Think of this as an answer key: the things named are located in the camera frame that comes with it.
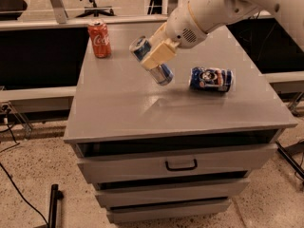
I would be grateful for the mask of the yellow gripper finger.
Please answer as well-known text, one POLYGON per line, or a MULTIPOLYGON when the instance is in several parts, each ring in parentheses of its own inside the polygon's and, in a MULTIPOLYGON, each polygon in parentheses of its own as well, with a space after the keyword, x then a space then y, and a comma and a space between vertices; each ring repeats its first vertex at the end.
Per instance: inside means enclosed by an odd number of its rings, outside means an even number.
POLYGON ((143 57, 141 64, 146 70, 153 69, 163 63, 168 62, 176 56, 178 47, 177 42, 173 42, 171 39, 165 40, 149 40, 151 49, 143 57))
POLYGON ((167 23, 163 23, 155 33, 148 39, 151 48, 156 49, 160 46, 165 46, 165 41, 167 39, 167 35, 165 32, 167 23))

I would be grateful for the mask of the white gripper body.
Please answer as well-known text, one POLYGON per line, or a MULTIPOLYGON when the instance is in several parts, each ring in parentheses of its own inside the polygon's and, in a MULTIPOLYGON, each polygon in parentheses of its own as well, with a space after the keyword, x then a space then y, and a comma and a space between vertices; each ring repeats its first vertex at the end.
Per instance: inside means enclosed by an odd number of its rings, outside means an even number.
POLYGON ((165 33, 180 48, 193 48, 207 38, 189 2, 172 11, 166 22, 165 33))

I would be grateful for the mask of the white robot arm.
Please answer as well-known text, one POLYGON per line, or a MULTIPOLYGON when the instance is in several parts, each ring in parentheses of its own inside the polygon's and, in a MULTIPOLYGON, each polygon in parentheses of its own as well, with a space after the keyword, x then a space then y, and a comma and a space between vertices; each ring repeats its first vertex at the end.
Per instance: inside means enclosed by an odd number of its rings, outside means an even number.
POLYGON ((187 0, 148 39, 142 66, 153 69, 171 60, 178 48, 193 48, 215 29, 266 10, 304 49, 304 0, 187 0))

